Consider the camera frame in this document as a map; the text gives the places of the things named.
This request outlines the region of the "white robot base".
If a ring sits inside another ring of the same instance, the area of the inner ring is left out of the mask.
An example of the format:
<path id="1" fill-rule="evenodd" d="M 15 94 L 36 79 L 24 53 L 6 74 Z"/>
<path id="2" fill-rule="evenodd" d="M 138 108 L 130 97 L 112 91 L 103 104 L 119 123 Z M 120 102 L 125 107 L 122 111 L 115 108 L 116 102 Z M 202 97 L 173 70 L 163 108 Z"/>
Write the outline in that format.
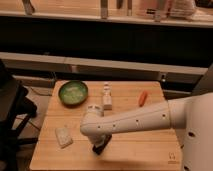
<path id="1" fill-rule="evenodd" d="M 168 101 L 171 127 L 184 129 L 182 171 L 213 171 L 213 93 Z"/>

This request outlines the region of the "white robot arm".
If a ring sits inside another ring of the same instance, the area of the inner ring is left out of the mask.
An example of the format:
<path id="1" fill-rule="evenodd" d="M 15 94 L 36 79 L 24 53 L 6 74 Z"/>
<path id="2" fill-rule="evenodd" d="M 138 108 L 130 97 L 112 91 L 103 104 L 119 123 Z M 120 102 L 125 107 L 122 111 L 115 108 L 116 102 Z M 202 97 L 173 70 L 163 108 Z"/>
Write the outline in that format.
<path id="1" fill-rule="evenodd" d="M 88 109 L 80 124 L 80 132 L 93 144 L 93 152 L 100 155 L 113 134 L 171 127 L 171 109 L 168 102 L 164 101 L 110 116 L 103 116 L 94 109 Z"/>

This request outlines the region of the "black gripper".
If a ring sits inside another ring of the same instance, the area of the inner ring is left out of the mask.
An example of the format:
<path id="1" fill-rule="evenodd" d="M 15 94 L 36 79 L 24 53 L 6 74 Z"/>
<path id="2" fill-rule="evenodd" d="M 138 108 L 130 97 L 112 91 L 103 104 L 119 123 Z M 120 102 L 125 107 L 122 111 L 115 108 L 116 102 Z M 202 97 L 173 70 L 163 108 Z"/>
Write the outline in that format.
<path id="1" fill-rule="evenodd" d="M 107 146 L 107 144 L 110 142 L 111 138 L 111 135 L 103 135 L 101 137 L 101 140 L 93 145 L 93 152 L 97 155 L 100 155 Z"/>

